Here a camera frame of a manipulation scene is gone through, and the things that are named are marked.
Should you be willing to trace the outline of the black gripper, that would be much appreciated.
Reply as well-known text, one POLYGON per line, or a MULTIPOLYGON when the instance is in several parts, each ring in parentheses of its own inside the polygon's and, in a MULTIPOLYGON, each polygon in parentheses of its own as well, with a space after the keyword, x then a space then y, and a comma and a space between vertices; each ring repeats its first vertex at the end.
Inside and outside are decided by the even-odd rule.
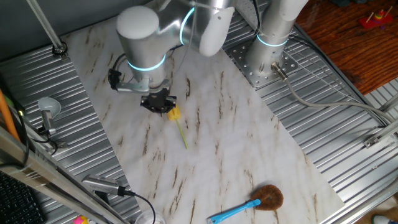
POLYGON ((177 105, 177 97, 169 96, 169 90, 163 88, 157 93, 151 93, 148 96, 141 97, 140 106, 153 112, 164 114, 170 112, 177 105))

